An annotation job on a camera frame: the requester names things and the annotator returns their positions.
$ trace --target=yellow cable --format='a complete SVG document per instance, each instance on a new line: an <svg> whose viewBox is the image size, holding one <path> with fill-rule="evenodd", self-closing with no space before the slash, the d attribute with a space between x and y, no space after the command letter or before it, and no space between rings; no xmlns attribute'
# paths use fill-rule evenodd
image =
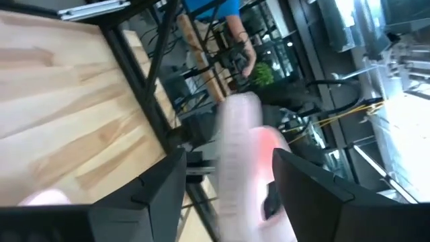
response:
<svg viewBox="0 0 430 242"><path fill-rule="evenodd" d="M313 122L313 123L311 123L311 125L320 124L320 123L322 123L322 122L329 121L329 120L336 120L336 119L338 119L338 118L340 118L340 117L343 117L343 116L344 116L344 115L346 115L346 114L350 114L350 113L352 113L352 112L358 112L358 111L366 110L366 109L371 108L371 107L373 107L373 106L376 106L373 110L379 110L379 109L384 105L384 102L385 102L385 101L378 102L378 103L376 103L376 104L372 104L371 106L361 105L361 106L359 106L359 107L357 107L357 108L355 108L355 109L353 109L353 110L350 110L349 112L346 112L346 113L344 113L344 114L339 114L339 115L334 116L334 117L331 117L331 118L326 118L326 119L324 119L324 120L320 120L320 121L318 121L318 122ZM284 132L284 133L285 133L285 132L291 132L291 131L295 131L295 130L300 130L301 128L302 128L302 126L300 126L300 127L296 127L296 128L291 128L291 129L285 130L285 131L283 131L283 132Z"/></svg>
<svg viewBox="0 0 430 242"><path fill-rule="evenodd" d="M330 124L331 122L334 122L335 120L340 119L341 117L344 117L344 116L346 116L346 115L348 115L348 114L352 114L352 113L354 113L354 112L358 112L358 111L366 110L366 109L368 109L368 108L371 108L371 106L361 105L361 106L356 107L356 108L354 108L353 110L350 110L350 111L348 111L348 112L346 112L346 113L344 113L344 114L339 114L339 115L337 115L337 116L335 116L335 117L332 117L332 118L326 118L326 119L324 119L324 120L320 120L320 121L318 121L318 122L315 122L314 124L320 124L320 123L322 123L322 122L326 121L324 124L320 124L320 128L322 128L322 127L326 126L327 124ZM293 143L293 142L296 142L297 140L299 140L299 139L301 139L301 138L303 138L303 137L305 137L305 136L306 136L306 134L305 134L305 133L303 133L303 134L301 134L299 137L296 137L294 140L291 140L288 144L291 144L291 143Z"/></svg>

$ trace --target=blue shirt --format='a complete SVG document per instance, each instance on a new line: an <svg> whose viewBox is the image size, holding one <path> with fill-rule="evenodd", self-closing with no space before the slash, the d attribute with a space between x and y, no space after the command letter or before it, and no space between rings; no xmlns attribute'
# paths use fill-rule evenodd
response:
<svg viewBox="0 0 430 242"><path fill-rule="evenodd" d="M211 1L212 0L185 0L190 11L194 11L199 7L205 6ZM223 19L226 16L230 16L230 15L239 15L239 7L240 7L240 0L227 0L218 9L218 13L215 16L215 20ZM212 17L213 13L214 13L214 9L209 9L206 12L197 16L197 19Z"/></svg>

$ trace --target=hand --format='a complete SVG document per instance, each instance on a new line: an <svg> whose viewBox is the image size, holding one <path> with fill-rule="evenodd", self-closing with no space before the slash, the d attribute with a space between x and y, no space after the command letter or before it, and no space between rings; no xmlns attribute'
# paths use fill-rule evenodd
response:
<svg viewBox="0 0 430 242"><path fill-rule="evenodd" d="M257 55L255 54L254 49L251 46L251 49L245 50L245 53L248 56L248 65L242 71L242 75L244 77L248 77L254 69L255 61L257 60Z"/></svg>

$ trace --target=pink object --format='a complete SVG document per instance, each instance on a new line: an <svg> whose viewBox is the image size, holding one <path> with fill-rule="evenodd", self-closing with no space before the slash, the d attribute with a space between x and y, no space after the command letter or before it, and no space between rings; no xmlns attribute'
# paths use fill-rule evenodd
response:
<svg viewBox="0 0 430 242"><path fill-rule="evenodd" d="M260 103L253 93L232 95L221 111L220 233L222 241L296 241L284 209L263 220L267 184L274 180L274 148L290 150L282 135L262 127Z"/></svg>
<svg viewBox="0 0 430 242"><path fill-rule="evenodd" d="M20 202L18 206L66 205L71 204L66 194L60 190L50 189L36 192Z"/></svg>

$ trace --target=bright light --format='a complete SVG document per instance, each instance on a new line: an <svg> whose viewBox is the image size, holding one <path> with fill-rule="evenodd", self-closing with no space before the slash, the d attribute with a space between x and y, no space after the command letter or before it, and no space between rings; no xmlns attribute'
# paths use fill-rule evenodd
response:
<svg viewBox="0 0 430 242"><path fill-rule="evenodd" d="M339 159L341 157L341 154L339 153L339 151L333 151L333 152L330 152L330 154L332 154L336 159Z"/></svg>
<svg viewBox="0 0 430 242"><path fill-rule="evenodd" d="M281 65L277 64L277 63L273 63L271 68L273 68L275 71L281 69Z"/></svg>
<svg viewBox="0 0 430 242"><path fill-rule="evenodd" d="M355 25L353 12L355 10L354 0L335 0L339 13L343 18L345 27L351 27Z"/></svg>
<svg viewBox="0 0 430 242"><path fill-rule="evenodd" d="M270 39L269 34L265 34L265 35L263 36L263 41L264 41L264 42L269 41L269 39Z"/></svg>

